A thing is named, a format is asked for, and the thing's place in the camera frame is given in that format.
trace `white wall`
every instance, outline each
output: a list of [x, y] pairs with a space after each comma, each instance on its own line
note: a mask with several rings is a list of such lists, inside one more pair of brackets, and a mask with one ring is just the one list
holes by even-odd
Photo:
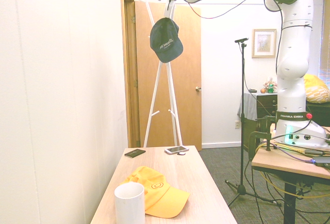
[[120, 0], [0, 0], [0, 223], [90, 223], [127, 147]]
[[[202, 16], [215, 17], [243, 0], [204, 0], [193, 6]], [[266, 10], [263, 0], [248, 0], [216, 19], [202, 19], [202, 144], [203, 147], [240, 145], [241, 132], [235, 129], [241, 97], [241, 54], [237, 39], [248, 37], [245, 49], [245, 77], [249, 88], [260, 90], [267, 77], [276, 75], [275, 59], [252, 59], [252, 30], [281, 29], [279, 13]], [[322, 1], [314, 0], [313, 30], [308, 73], [318, 73]]]

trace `table leg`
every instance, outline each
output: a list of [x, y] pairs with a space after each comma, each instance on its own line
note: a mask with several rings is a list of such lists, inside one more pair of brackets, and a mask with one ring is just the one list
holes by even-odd
[[[295, 194], [296, 188], [291, 184], [285, 183], [284, 189], [286, 192]], [[295, 223], [295, 196], [284, 194], [284, 224], [294, 224]]]

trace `cap brim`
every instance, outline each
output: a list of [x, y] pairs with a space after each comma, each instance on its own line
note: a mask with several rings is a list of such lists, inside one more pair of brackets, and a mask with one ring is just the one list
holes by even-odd
[[170, 49], [167, 49], [163, 52], [156, 52], [159, 60], [163, 63], [173, 61], [175, 58], [179, 57], [184, 51], [184, 47], [179, 38], [175, 41], [173, 46]]
[[188, 192], [170, 187], [165, 195], [145, 213], [161, 218], [175, 217], [182, 211], [189, 196]]

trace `black wallet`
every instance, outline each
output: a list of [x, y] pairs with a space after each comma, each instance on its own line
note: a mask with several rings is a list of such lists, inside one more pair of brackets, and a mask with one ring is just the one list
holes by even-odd
[[128, 153], [125, 153], [125, 156], [130, 157], [130, 158], [134, 158], [142, 153], [145, 153], [145, 150], [141, 150], [141, 149], [135, 149], [133, 151], [130, 151]]

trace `dark carpet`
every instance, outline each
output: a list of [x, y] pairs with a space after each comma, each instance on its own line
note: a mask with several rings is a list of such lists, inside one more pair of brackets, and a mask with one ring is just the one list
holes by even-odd
[[[230, 188], [225, 180], [229, 180], [233, 184], [240, 183], [240, 148], [215, 148], [215, 149], [203, 149], [200, 155], [212, 175], [219, 191], [221, 192], [223, 198], [227, 204], [235, 197], [236, 190]], [[244, 152], [244, 167], [248, 163], [248, 154]], [[248, 165], [246, 170], [247, 179], [252, 183], [252, 173], [251, 164]], [[256, 192], [265, 198], [273, 199], [267, 190], [266, 181], [262, 178], [259, 171], [253, 172], [254, 186]], [[276, 178], [271, 178], [272, 182], [284, 189], [284, 183]], [[244, 179], [244, 186], [246, 191], [253, 193], [253, 190]], [[313, 189], [317, 190], [327, 190], [330, 186], [315, 184]], [[281, 196], [274, 190], [274, 188], [269, 185], [269, 190], [274, 198], [280, 199]], [[330, 191], [315, 191], [306, 194], [306, 196], [311, 195], [324, 195], [329, 194]], [[275, 204], [268, 202], [263, 202], [258, 200], [260, 207], [260, 214], [263, 222], [266, 224], [281, 224], [283, 223], [283, 214], [281, 210], [284, 210], [284, 205], [282, 203], [282, 209], [280, 209]], [[297, 210], [307, 211], [307, 212], [330, 212], [330, 197], [313, 198], [313, 199], [303, 199], [296, 200]], [[244, 195], [239, 196], [238, 199], [230, 206], [236, 221], [238, 224], [248, 223], [262, 223], [260, 216], [258, 214], [257, 203], [254, 197]], [[311, 224], [322, 224], [327, 221], [330, 214], [311, 214], [311, 213], [297, 213], [295, 214], [295, 223], [311, 223]]]

